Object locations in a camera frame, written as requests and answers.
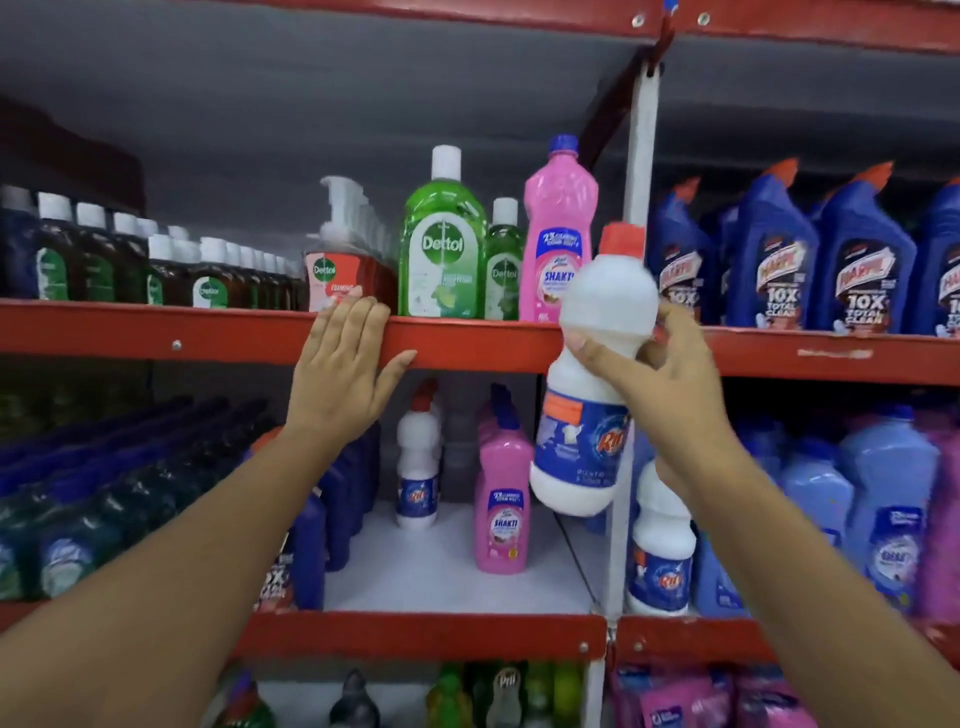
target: dettol logo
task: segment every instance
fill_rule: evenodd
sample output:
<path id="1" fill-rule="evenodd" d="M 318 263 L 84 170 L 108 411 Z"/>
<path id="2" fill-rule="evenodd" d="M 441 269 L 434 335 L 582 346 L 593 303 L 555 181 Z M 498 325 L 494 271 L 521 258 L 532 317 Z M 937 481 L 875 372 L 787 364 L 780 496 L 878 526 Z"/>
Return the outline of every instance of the dettol logo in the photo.
<path id="1" fill-rule="evenodd" d="M 437 265 L 456 262 L 464 253 L 464 236 L 445 220 L 427 228 L 420 244 L 426 259 Z"/>

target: blue toilet cleaner bottle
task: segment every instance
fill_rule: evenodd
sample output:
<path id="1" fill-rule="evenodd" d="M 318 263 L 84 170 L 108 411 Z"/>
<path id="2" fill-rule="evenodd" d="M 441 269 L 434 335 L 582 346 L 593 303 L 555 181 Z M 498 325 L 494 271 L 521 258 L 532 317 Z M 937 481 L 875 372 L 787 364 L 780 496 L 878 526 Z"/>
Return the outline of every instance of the blue toilet cleaner bottle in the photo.
<path id="1" fill-rule="evenodd" d="M 812 325 L 834 333 L 900 333 L 917 247 L 876 203 L 893 162 L 837 190 L 820 221 L 821 266 Z"/>
<path id="2" fill-rule="evenodd" d="M 806 328 L 820 237 L 787 189 L 798 161 L 760 175 L 743 196 L 734 235 L 727 326 Z"/>
<path id="3" fill-rule="evenodd" d="M 687 211 L 699 184 L 699 177 L 678 184 L 657 206 L 646 261 L 661 298 L 684 306 L 702 324 L 715 324 L 720 285 L 717 247 Z"/>
<path id="4" fill-rule="evenodd" d="M 960 338 L 960 177 L 926 211 L 907 306 L 909 333 Z"/>

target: product label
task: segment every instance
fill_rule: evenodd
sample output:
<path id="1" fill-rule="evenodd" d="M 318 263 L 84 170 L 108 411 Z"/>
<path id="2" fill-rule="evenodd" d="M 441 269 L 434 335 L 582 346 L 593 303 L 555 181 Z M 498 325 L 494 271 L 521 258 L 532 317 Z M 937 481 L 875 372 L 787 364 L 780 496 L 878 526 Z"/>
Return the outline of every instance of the product label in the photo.
<path id="1" fill-rule="evenodd" d="M 487 553 L 493 559 L 514 561 L 523 531 L 523 492 L 502 488 L 487 501 Z"/>
<path id="2" fill-rule="evenodd" d="M 693 559 L 662 559 L 634 547 L 636 570 L 630 594 L 654 609 L 677 612 L 690 602 L 690 565 Z"/>
<path id="3" fill-rule="evenodd" d="M 584 241 L 571 228 L 548 228 L 537 238 L 536 320 L 556 324 L 560 301 L 573 276 L 584 264 Z"/>
<path id="4" fill-rule="evenodd" d="M 565 483 L 611 488 L 627 440 L 630 412 L 547 389 L 534 464 Z"/>
<path id="5" fill-rule="evenodd" d="M 520 260 L 510 253 L 498 253 L 487 261 L 484 318 L 488 321 L 516 321 L 520 317 Z"/>
<path id="6" fill-rule="evenodd" d="M 893 506 L 876 511 L 867 577 L 901 611 L 913 606 L 913 580 L 924 535 L 924 510 Z"/>
<path id="7" fill-rule="evenodd" d="M 889 246 L 875 240 L 847 240 L 836 258 L 833 331 L 885 333 L 900 262 Z"/>
<path id="8" fill-rule="evenodd" d="M 960 339 L 960 244 L 951 245 L 941 263 L 933 331 L 943 339 Z"/>
<path id="9" fill-rule="evenodd" d="M 147 274 L 147 303 L 163 305 L 163 281 L 153 273 Z"/>
<path id="10" fill-rule="evenodd" d="M 41 301 L 69 301 L 66 287 L 66 263 L 52 248 L 36 252 L 36 296 Z"/>
<path id="11" fill-rule="evenodd" d="M 0 544 L 0 601 L 16 601 L 24 596 L 16 554 L 6 544 Z"/>
<path id="12" fill-rule="evenodd" d="M 227 285 L 211 276 L 198 278 L 193 284 L 194 308 L 227 308 Z"/>
<path id="13" fill-rule="evenodd" d="M 113 290 L 113 266 L 99 255 L 86 257 L 86 298 L 88 301 L 117 300 Z"/>
<path id="14" fill-rule="evenodd" d="M 660 296 L 685 307 L 699 322 L 701 292 L 704 287 L 700 268 L 704 259 L 696 251 L 680 255 L 680 250 L 679 245 L 670 245 L 664 251 L 663 270 L 660 271 Z"/>
<path id="15" fill-rule="evenodd" d="M 401 478 L 396 486 L 396 512 L 408 519 L 421 519 L 437 512 L 439 477 L 425 480 Z"/>
<path id="16" fill-rule="evenodd" d="M 90 549 L 73 539 L 56 539 L 43 549 L 40 589 L 50 598 L 60 596 L 94 572 Z"/>
<path id="17" fill-rule="evenodd" d="M 411 316 L 477 318 L 479 246 L 453 212 L 424 217 L 410 236 L 407 309 Z"/>
<path id="18" fill-rule="evenodd" d="M 760 246 L 756 266 L 757 328 L 803 327 L 803 292 L 813 264 L 803 240 L 771 235 Z"/>

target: hand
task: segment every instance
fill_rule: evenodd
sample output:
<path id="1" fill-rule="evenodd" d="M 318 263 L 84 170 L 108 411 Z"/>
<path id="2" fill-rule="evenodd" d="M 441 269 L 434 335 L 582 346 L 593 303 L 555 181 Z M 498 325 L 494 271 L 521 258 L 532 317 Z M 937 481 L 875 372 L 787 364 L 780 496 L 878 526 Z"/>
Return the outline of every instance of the hand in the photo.
<path id="1" fill-rule="evenodd" d="M 331 440 L 341 449 L 383 413 L 417 352 L 397 354 L 376 375 L 390 309 L 355 287 L 317 314 L 294 369 L 285 435 Z"/>
<path id="2" fill-rule="evenodd" d="M 700 327 L 674 303 L 661 302 L 657 318 L 666 329 L 666 345 L 649 340 L 640 348 L 639 361 L 575 331 L 564 336 L 577 360 L 627 402 L 637 427 L 657 449 L 660 478 L 684 497 L 685 484 L 702 479 L 712 458 L 740 446 Z"/>

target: green dettol bottle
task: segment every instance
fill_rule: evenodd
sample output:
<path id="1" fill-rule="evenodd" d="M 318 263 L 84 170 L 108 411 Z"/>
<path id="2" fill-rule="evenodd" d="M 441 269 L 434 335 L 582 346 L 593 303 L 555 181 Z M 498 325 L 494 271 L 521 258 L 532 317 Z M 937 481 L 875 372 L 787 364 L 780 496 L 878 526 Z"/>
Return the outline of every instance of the green dettol bottle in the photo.
<path id="1" fill-rule="evenodd" d="M 433 148 L 432 180 L 407 200 L 401 316 L 483 318 L 487 214 L 460 183 L 460 150 Z"/>
<path id="2" fill-rule="evenodd" d="M 523 236 L 516 228 L 519 203 L 513 197 L 493 201 L 484 270 L 484 315 L 488 321 L 516 321 L 520 314 L 520 265 Z"/>

